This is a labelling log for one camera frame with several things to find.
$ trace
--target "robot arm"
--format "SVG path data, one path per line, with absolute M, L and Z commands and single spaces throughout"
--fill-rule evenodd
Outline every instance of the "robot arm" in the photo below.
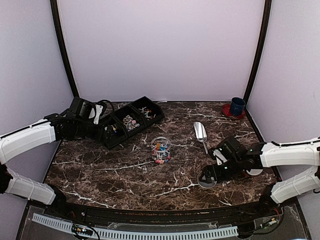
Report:
M 46 205 L 65 199 L 55 186 L 33 181 L 6 167 L 12 158 L 38 147 L 64 138 L 89 137 L 100 142 L 108 140 L 112 127 L 111 115 L 101 118 L 107 100 L 92 103 L 75 97 L 70 108 L 61 114 L 51 114 L 36 123 L 0 136 L 0 194 L 14 194 Z
M 251 174 L 263 168 L 283 165 L 311 165 L 306 171 L 282 182 L 267 186 L 259 200 L 270 208 L 287 199 L 320 188 L 320 138 L 279 144 L 259 142 L 247 150 L 234 137 L 227 137 L 209 151 L 218 163 L 208 165 L 198 177 L 201 187 L 212 188 L 217 182 L 237 175 Z

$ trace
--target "black frame post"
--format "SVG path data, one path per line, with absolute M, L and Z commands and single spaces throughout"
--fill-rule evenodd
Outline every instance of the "black frame post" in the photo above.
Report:
M 53 18 L 53 23 L 54 23 L 54 28 L 55 28 L 55 34 L 56 34 L 56 38 L 58 40 L 65 73 L 68 78 L 73 96 L 79 97 L 79 92 L 78 92 L 78 89 L 76 86 L 74 75 L 71 70 L 71 66 L 70 66 L 70 62 L 69 62 L 69 58 L 68 58 L 68 54 L 67 54 L 67 49 L 66 49 L 66 44 L 65 44 L 65 40 L 64 40 L 64 35 L 62 32 L 57 0 L 50 0 L 50 4 L 51 4 L 51 11 L 52 11 L 52 18 Z
M 258 72 L 258 67 L 261 60 L 261 55 L 264 49 L 266 35 L 267 35 L 267 28 L 268 28 L 268 23 L 270 18 L 270 12 L 271 12 L 271 3 L 272 3 L 272 0 L 265 0 L 264 2 L 264 10 L 263 10 L 259 40 L 256 46 L 256 51 L 255 51 L 255 56 L 252 64 L 250 77 L 249 77 L 248 84 L 246 86 L 244 97 L 243 97 L 243 100 L 246 103 L 248 103 L 252 88 L 254 87 L 255 79 Z

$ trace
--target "divided black bin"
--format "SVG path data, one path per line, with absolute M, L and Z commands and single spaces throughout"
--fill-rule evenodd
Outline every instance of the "divided black bin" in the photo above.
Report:
M 145 117 L 145 115 L 141 112 L 142 108 L 151 110 L 152 119 L 148 119 Z M 123 122 L 123 119 L 127 115 L 132 117 L 137 123 L 140 124 L 140 126 L 128 131 Z M 103 120 L 106 121 L 109 117 L 110 115 L 107 115 L 103 118 Z M 112 120 L 108 123 L 108 125 L 116 126 L 116 132 L 112 131 L 111 134 L 107 135 L 106 131 L 106 135 L 103 136 L 103 142 L 109 149 L 113 148 L 121 142 L 125 141 L 126 139 L 136 135 L 137 133 L 151 126 L 152 124 L 160 121 L 164 117 L 165 115 L 161 107 L 156 103 L 152 102 L 146 96 L 144 96 L 114 111 L 114 116 Z

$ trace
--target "white cable tray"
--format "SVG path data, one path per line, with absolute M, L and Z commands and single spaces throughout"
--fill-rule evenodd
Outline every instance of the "white cable tray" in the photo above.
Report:
M 32 221 L 52 229 L 59 230 L 68 234 L 73 234 L 71 229 L 73 223 L 68 220 L 59 220 L 49 216 L 34 213 Z M 133 232 L 133 231 L 117 231 L 109 230 L 99 227 L 94 227 L 99 233 L 101 240 L 213 240 L 224 239 L 238 236 L 238 227 L 226 227 L 203 231 L 187 231 L 187 232 Z M 94 233 L 88 236 L 78 233 L 83 237 L 90 237 L 91 239 L 98 239 Z

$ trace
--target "white wall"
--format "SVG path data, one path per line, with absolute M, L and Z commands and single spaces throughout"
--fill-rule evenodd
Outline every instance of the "white wall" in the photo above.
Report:
M 59 0 L 81 97 L 229 101 L 245 93 L 264 0 Z
M 59 52 L 49 0 L 0 4 L 0 135 L 60 113 L 72 93 Z M 42 181 L 57 144 L 44 145 L 8 163 Z M 14 240 L 26 200 L 0 194 L 0 238 Z
M 273 1 L 248 109 L 266 141 L 320 136 L 320 1 Z M 281 167 L 284 179 L 307 166 Z M 320 236 L 320 196 L 300 196 L 313 239 Z

